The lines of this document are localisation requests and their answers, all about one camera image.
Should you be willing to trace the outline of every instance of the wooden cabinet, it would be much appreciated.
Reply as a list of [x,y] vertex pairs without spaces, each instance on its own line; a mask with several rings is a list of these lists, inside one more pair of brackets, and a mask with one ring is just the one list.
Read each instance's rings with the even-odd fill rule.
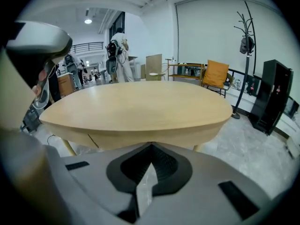
[[67,96],[75,91],[73,77],[71,73],[66,73],[58,76],[58,85],[60,88],[60,95]]

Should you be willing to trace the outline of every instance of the black rubber pad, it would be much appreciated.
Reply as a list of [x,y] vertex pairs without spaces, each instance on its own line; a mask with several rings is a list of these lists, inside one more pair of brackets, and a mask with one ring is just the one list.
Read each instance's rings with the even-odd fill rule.
[[235,185],[233,182],[219,183],[225,196],[232,206],[239,213],[240,217],[245,220],[255,214],[259,209],[255,206]]
[[68,171],[90,165],[88,162],[79,162],[66,165]]
[[108,179],[118,191],[132,194],[128,207],[117,214],[127,222],[135,223],[140,217],[136,187],[151,163],[158,180],[158,184],[152,188],[153,197],[178,192],[193,173],[192,165],[186,157],[155,142],[148,142],[111,161],[106,169]]

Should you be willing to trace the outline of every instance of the white outfit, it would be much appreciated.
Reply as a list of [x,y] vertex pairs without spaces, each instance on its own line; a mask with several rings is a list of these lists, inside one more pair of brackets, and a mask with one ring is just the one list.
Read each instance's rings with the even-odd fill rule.
[[128,52],[125,49],[125,46],[123,44],[123,41],[126,40],[126,36],[124,33],[116,33],[113,35],[112,40],[116,40],[118,42],[118,45],[120,48],[123,50],[122,54],[117,56],[117,78],[119,83],[124,83],[125,82],[125,77],[124,74],[128,80],[128,82],[134,82],[135,80],[133,79],[132,71],[129,65],[129,58],[128,58]]

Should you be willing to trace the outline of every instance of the white wall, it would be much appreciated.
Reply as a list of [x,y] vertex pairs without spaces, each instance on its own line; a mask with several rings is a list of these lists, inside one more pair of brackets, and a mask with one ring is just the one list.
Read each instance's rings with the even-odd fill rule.
[[154,43],[153,36],[149,33],[139,16],[125,14],[125,34],[129,46],[129,55],[136,56],[137,67],[145,64],[146,56],[161,53]]
[[[256,75],[262,75],[263,62],[277,59],[293,69],[290,96],[300,103],[300,46],[288,23],[274,11],[247,2],[253,17],[256,42]],[[194,0],[177,6],[179,23],[179,62],[207,63],[215,60],[229,68],[245,71],[246,55],[239,52],[243,28],[239,11],[248,19],[242,0]],[[254,52],[249,74],[253,74]]]
[[105,29],[105,31],[103,32],[103,36],[104,36],[104,48],[109,44],[109,29]]
[[91,24],[64,24],[61,26],[73,39],[73,45],[82,43],[104,42],[104,35],[98,34],[99,25]]
[[162,54],[162,63],[174,56],[174,10],[165,1],[152,7],[141,16],[126,13],[125,34],[129,45],[129,55],[137,56],[137,74],[140,65],[146,63],[146,56]]
[[162,54],[163,62],[174,56],[173,13],[167,1],[152,7],[141,15],[142,22],[149,31],[158,53]]

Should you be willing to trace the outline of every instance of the backpack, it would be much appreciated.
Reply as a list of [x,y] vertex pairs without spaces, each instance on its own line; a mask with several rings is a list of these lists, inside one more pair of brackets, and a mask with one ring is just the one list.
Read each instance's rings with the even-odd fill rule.
[[122,49],[120,48],[118,42],[116,40],[110,41],[110,43],[106,47],[108,58],[116,57],[122,53]]
[[108,60],[106,61],[106,70],[109,75],[115,74],[117,71],[117,55],[122,54],[122,49],[119,47],[116,40],[110,41],[106,47]]
[[[249,40],[249,53],[252,53],[252,49],[254,48],[254,41],[251,37],[248,37]],[[242,54],[245,54],[247,52],[247,40],[245,37],[243,37],[241,43],[240,43],[240,52]]]
[[70,54],[67,54],[65,56],[65,62],[66,62],[66,66],[68,66],[70,63],[73,63],[73,58]]

